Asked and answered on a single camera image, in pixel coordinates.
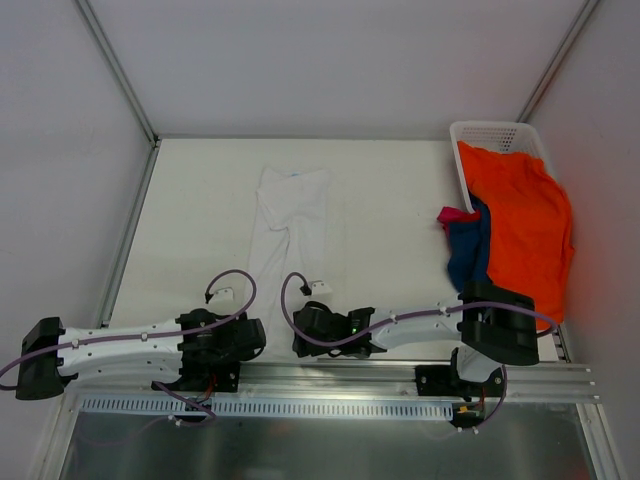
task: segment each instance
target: white wall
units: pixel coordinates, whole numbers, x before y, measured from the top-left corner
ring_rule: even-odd
[[[147,148],[72,2],[4,2],[0,363],[42,317],[95,321]],[[0,393],[0,478],[28,478],[52,402]]]
[[[640,478],[640,2],[602,3],[533,124],[574,208],[572,337]]]
[[[514,119],[583,0],[93,0],[161,134],[448,138]]]

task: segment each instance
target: orange cloth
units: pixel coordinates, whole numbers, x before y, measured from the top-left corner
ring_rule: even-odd
[[[536,310],[563,320],[574,249],[567,194],[526,153],[496,153],[458,142],[467,187],[491,213],[489,278],[532,297]],[[547,324],[538,320],[538,329]]]

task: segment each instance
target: white table surface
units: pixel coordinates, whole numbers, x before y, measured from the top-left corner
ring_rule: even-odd
[[[162,141],[110,328],[203,307],[211,278],[248,267],[265,167],[332,174],[324,280],[334,291],[334,311],[421,307],[457,294],[436,221],[443,206],[462,207],[450,142],[169,139]],[[239,276],[225,286],[238,302],[244,298]],[[454,345],[414,344],[375,358],[448,359]],[[557,360],[551,337],[541,339],[540,355]],[[290,361],[298,361],[293,352]]]

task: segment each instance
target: cable connector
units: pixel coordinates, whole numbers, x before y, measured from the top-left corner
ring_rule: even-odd
[[[311,296],[311,287],[309,286],[308,283],[305,283],[303,286],[300,287],[300,291],[302,292],[302,294],[305,297],[310,297]]]
[[[179,427],[180,424],[182,423],[182,420],[179,418],[176,418],[173,414],[169,414],[167,416],[167,420],[169,420],[170,422],[173,422],[176,427]]]

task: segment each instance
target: white plastic basket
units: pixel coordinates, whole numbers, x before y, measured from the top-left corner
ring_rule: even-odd
[[[547,172],[553,176],[547,154],[540,141],[540,136],[531,125],[516,122],[465,121],[452,123],[449,132],[451,133],[453,152],[456,157],[462,197],[469,213],[473,213],[473,207],[471,206],[467,181],[464,176],[462,161],[460,160],[460,151],[458,150],[459,140],[462,140],[472,147],[481,147],[493,152],[528,153],[532,157],[542,159]]]

